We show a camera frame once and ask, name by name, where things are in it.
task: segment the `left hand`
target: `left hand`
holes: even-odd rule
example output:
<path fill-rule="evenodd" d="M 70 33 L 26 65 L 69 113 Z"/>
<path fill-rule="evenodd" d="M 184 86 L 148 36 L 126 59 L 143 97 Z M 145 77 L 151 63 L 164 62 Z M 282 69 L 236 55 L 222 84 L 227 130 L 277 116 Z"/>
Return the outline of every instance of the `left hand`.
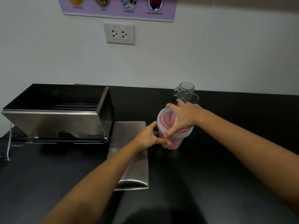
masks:
<path fill-rule="evenodd" d="M 154 131 L 154 128 L 156 126 L 157 121 L 154 121 L 152 124 L 144 127 L 134 138 L 133 141 L 140 146 L 140 150 L 151 147 L 155 144 L 171 145 L 170 141 L 157 137 L 157 135 L 159 135 L 159 132 Z"/>

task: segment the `plastic lid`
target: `plastic lid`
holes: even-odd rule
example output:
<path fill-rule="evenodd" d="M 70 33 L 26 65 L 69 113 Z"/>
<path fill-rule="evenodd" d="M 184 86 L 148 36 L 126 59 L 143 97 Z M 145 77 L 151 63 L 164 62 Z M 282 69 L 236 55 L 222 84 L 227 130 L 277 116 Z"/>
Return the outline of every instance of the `plastic lid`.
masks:
<path fill-rule="evenodd" d="M 158 118 L 157 118 L 157 127 L 159 131 L 165 134 L 175 123 L 175 113 L 170 108 L 164 108 L 160 111 Z M 193 127 L 185 130 L 178 131 L 173 134 L 172 137 L 175 138 L 185 138 L 188 137 L 193 130 Z"/>

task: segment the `hand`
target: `hand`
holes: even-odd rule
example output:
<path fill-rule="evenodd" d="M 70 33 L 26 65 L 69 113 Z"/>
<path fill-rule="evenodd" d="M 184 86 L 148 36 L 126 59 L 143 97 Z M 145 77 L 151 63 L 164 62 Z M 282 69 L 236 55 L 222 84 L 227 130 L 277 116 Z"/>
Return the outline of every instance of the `hand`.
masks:
<path fill-rule="evenodd" d="M 204 110 L 197 104 L 184 103 L 181 100 L 178 101 L 178 106 L 168 103 L 166 107 L 171 108 L 176 114 L 176 121 L 171 129 L 166 132 L 167 137 L 171 137 L 177 131 L 195 126 L 200 116 L 200 111 Z"/>
<path fill-rule="evenodd" d="M 140 146 L 140 150 L 151 147 L 155 144 L 161 145 L 171 145 L 171 142 L 162 138 L 158 138 L 159 132 L 154 131 L 154 128 L 157 126 L 157 121 L 152 124 L 144 127 L 141 132 L 134 138 L 134 142 L 136 142 Z"/>

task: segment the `electrical outlet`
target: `electrical outlet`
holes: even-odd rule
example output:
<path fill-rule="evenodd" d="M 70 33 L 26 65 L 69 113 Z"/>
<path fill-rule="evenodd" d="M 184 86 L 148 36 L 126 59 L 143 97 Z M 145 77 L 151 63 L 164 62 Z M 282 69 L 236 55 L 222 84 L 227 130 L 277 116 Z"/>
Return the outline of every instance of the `electrical outlet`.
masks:
<path fill-rule="evenodd" d="M 104 24 L 107 43 L 135 45 L 134 25 Z"/>

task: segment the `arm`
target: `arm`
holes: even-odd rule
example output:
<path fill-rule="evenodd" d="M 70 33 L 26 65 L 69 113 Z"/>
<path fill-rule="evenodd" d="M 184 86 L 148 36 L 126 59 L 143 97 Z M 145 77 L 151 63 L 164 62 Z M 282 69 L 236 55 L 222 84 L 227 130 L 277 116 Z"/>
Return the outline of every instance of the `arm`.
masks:
<path fill-rule="evenodd" d="M 47 223 L 96 223 L 132 158 L 154 144 L 168 144 L 157 138 L 156 122 L 81 180 L 41 221 Z"/>
<path fill-rule="evenodd" d="M 268 188 L 275 192 L 299 215 L 299 156 L 256 134 L 232 124 L 201 108 L 184 104 L 167 104 L 174 110 L 177 121 L 166 133 L 198 126 L 230 150 Z"/>

